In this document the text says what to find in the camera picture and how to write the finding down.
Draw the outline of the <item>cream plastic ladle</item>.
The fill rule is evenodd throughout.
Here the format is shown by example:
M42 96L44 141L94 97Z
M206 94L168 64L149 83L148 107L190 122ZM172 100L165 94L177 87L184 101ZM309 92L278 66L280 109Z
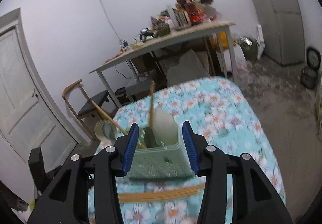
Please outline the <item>cream plastic ladle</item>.
M117 128L109 120L100 120L94 126L94 133L101 142L116 141Z

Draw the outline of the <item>cream plastic rice paddle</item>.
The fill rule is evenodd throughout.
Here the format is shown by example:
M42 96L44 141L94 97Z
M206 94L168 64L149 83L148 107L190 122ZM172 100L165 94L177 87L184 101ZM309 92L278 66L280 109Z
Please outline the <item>cream plastic rice paddle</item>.
M152 131L158 145L171 146L177 144L178 125L166 111L153 111Z

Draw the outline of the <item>long wooden chopstick front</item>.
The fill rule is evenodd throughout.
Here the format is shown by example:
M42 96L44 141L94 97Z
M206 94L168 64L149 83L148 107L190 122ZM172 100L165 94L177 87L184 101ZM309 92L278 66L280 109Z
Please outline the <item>long wooden chopstick front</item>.
M150 83L150 109L149 109L149 127L153 124L153 108L154 108L154 93L156 90L156 83L152 80Z

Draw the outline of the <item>steel spoon front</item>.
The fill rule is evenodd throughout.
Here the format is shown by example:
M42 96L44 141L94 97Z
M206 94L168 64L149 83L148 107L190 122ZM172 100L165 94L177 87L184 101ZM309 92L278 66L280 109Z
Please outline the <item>steel spoon front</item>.
M104 136L109 140L114 140L116 138L115 126L109 122L105 122L102 127Z

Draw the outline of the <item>steel spoon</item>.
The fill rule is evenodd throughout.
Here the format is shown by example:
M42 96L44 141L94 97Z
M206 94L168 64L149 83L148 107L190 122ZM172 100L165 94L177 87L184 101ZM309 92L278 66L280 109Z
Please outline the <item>steel spoon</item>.
M105 122L102 127L104 136L109 140L114 140L116 138L115 126L109 122Z
M144 143L146 148L157 148L159 147L156 138L154 136L153 130L150 127L146 127L144 131Z

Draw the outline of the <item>white panel door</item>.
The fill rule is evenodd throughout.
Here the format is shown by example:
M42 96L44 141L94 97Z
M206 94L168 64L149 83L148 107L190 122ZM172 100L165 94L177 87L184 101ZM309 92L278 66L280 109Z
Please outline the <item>white panel door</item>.
M20 10L1 16L1 139L23 163L40 147L46 169L66 160L76 141L40 94L19 28Z

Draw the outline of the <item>floral turquoise tablecloth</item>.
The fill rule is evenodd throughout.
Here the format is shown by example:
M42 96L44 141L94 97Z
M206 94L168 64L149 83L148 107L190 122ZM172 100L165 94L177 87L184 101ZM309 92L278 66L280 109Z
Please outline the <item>floral turquoise tablecloth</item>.
M169 113L178 125L188 121L193 131L205 137L226 154L250 154L272 185L285 199L281 172L273 149L261 127L260 121L230 80L208 77L187 81L154 94L154 108ZM149 117L150 97L118 109L115 122L124 129L133 123L144 127ZM204 177L186 180L171 179L163 182L140 182L117 178L119 193L142 193L177 190L205 184ZM125 223L196 223L204 190L195 196L181 199L150 202L122 203L121 213Z

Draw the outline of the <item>green perforated utensil holder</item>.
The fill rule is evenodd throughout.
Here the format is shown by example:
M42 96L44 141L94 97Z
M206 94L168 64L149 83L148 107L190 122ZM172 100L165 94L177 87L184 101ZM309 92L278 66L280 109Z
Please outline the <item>green perforated utensil holder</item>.
M193 176L182 133L177 143L157 148L137 149L126 177L132 179L169 179Z

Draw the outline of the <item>wooden chair dark seat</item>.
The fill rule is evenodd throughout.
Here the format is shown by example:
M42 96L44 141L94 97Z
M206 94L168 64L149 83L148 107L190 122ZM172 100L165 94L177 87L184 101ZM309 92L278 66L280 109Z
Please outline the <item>wooden chair dark seat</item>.
M68 97L71 94L73 90L78 88L84 98L86 99L85 104L82 106L82 108L79 111L75 111L75 109L70 104ZM62 99L65 101L65 104L67 107L69 107L69 110L72 112L72 114L76 117L77 121L82 125L82 127L86 130L86 132L90 135L90 137L94 140L96 140L96 135L94 133L94 130L90 129L89 126L85 124L84 119L86 117L95 117L95 115L98 115L99 118L101 118L100 113L98 112L97 108L92 104L92 102L95 102L99 107L102 107L102 105L105 102L109 102L109 93L107 90L101 91L98 94L89 97L88 94L85 92L84 87L82 86L82 80L78 80L69 86L67 86L61 95Z

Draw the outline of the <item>black rice cooker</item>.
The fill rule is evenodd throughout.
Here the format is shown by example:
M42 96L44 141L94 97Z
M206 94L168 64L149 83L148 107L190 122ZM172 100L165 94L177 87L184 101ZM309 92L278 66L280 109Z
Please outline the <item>black rice cooker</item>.
M319 69L321 66L321 54L313 48L306 49L306 66L301 71L300 83L308 88L315 89L319 77Z

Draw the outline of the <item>dark green bag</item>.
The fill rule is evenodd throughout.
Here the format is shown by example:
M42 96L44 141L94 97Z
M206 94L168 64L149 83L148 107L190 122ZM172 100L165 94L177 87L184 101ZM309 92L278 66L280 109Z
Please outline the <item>dark green bag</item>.
M251 62L256 61L258 54L257 41L252 37L241 36L238 42L242 49L245 59Z

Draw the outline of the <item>yellow plastic bag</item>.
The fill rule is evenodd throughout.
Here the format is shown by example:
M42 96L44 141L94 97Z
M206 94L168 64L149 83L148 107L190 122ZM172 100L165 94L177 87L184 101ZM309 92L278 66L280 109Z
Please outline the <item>yellow plastic bag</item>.
M221 42L223 49L228 49L228 39L225 32L220 32L217 39Z

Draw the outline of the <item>grey refrigerator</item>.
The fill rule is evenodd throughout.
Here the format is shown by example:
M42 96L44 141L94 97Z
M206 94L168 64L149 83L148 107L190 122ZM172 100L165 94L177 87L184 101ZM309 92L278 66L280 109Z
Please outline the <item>grey refrigerator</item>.
M265 42L264 53L287 66L304 61L304 30L298 0L253 0Z

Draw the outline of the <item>red box on table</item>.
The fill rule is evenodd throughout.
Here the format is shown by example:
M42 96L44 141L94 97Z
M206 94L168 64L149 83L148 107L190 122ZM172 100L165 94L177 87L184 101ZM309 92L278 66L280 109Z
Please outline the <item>red box on table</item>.
M205 13L200 3L193 2L192 0L186 0L185 9L192 25L202 23L205 18Z

